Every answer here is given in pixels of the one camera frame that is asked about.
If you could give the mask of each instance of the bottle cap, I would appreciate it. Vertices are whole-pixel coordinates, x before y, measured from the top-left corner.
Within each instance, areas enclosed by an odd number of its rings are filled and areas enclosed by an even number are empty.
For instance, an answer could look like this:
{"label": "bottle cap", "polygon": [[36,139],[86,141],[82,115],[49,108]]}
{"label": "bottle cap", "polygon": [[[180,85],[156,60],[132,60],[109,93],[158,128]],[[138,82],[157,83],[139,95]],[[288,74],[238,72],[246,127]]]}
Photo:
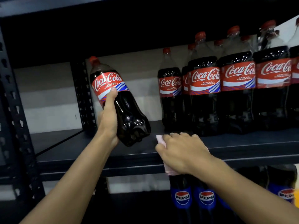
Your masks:
{"label": "bottle cap", "polygon": [[241,37],[241,41],[248,41],[250,39],[250,35],[245,35]]}
{"label": "bottle cap", "polygon": [[230,29],[227,30],[227,35],[240,32],[239,26],[232,26]]}
{"label": "bottle cap", "polygon": [[98,59],[96,56],[91,56],[91,57],[89,58],[89,62],[90,62],[91,65],[92,65],[93,63],[95,63],[96,61],[98,61],[98,62],[100,63],[99,59]]}
{"label": "bottle cap", "polygon": [[166,53],[170,53],[170,48],[169,47],[163,49],[163,54],[166,54]]}
{"label": "bottle cap", "polygon": [[193,50],[195,48],[195,43],[188,45],[188,50]]}
{"label": "bottle cap", "polygon": [[205,39],[205,32],[204,31],[198,32],[195,35],[195,41],[200,40],[200,39]]}
{"label": "bottle cap", "polygon": [[222,44],[223,44],[223,39],[215,40],[215,41],[214,41],[214,45],[215,45],[215,46],[219,46],[219,45],[222,45]]}
{"label": "bottle cap", "polygon": [[269,20],[269,21],[265,22],[261,26],[261,30],[268,29],[268,28],[271,28],[271,27],[276,27],[276,21],[275,20]]}

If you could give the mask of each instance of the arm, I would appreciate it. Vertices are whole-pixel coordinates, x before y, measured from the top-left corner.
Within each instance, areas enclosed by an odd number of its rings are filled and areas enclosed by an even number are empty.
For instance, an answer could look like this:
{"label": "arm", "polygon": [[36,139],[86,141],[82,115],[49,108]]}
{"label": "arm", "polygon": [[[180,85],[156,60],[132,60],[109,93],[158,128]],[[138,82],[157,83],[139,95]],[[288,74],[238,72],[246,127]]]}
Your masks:
{"label": "arm", "polygon": [[23,219],[21,224],[81,223],[106,160],[118,143],[114,107],[116,96],[116,89],[111,89],[98,119],[99,128],[96,135],[55,188]]}
{"label": "arm", "polygon": [[163,139],[167,148],[156,146],[163,161],[177,172],[192,174],[211,186],[247,224],[299,222],[298,208],[212,156],[197,135],[171,133]]}

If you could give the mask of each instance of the red label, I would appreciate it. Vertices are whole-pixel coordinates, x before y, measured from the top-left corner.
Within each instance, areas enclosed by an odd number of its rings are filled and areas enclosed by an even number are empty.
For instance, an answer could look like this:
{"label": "red label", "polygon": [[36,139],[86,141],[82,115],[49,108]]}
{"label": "red label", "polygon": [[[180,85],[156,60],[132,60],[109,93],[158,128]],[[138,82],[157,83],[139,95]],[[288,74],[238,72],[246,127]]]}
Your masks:
{"label": "red label", "polygon": [[221,68],[221,91],[255,88],[255,63],[253,61],[226,65]]}
{"label": "red label", "polygon": [[219,67],[206,67],[188,72],[189,95],[220,92],[219,71]]}
{"label": "red label", "polygon": [[292,84],[299,83],[299,56],[292,58]]}
{"label": "red label", "polygon": [[106,101],[106,95],[110,92],[111,87],[115,87],[117,91],[128,91],[129,88],[116,72],[105,72],[100,74],[92,82],[92,89],[98,97],[102,107]]}
{"label": "red label", "polygon": [[183,94],[189,94],[188,93],[188,73],[186,75],[183,75]]}
{"label": "red label", "polygon": [[284,58],[256,65],[257,88],[289,86],[292,60]]}
{"label": "red label", "polygon": [[158,79],[160,97],[173,97],[182,94],[182,78],[170,76]]}

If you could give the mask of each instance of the forearm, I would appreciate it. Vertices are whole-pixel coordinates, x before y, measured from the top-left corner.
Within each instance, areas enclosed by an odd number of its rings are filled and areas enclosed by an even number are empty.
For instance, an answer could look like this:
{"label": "forearm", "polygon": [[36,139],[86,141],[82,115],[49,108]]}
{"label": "forearm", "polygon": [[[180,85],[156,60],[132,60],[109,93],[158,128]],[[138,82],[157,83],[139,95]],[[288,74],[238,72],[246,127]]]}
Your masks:
{"label": "forearm", "polygon": [[21,224],[81,223],[110,151],[107,135],[95,137]]}
{"label": "forearm", "polygon": [[295,224],[299,210],[215,159],[206,183],[248,224]]}

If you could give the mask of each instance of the pink cloth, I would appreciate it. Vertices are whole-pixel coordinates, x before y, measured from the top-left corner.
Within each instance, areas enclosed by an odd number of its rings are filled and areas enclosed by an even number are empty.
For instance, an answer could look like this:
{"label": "pink cloth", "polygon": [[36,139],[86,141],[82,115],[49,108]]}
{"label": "pink cloth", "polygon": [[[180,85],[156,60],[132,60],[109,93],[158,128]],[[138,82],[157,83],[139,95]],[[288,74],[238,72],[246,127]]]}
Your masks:
{"label": "pink cloth", "polygon": [[[162,135],[156,135],[156,138],[157,138],[158,143],[164,145],[166,148],[166,143],[163,140]],[[171,169],[169,166],[167,166],[166,163],[164,163],[164,168],[165,168],[165,173],[168,175],[179,175],[179,173],[175,172],[173,169]]]}

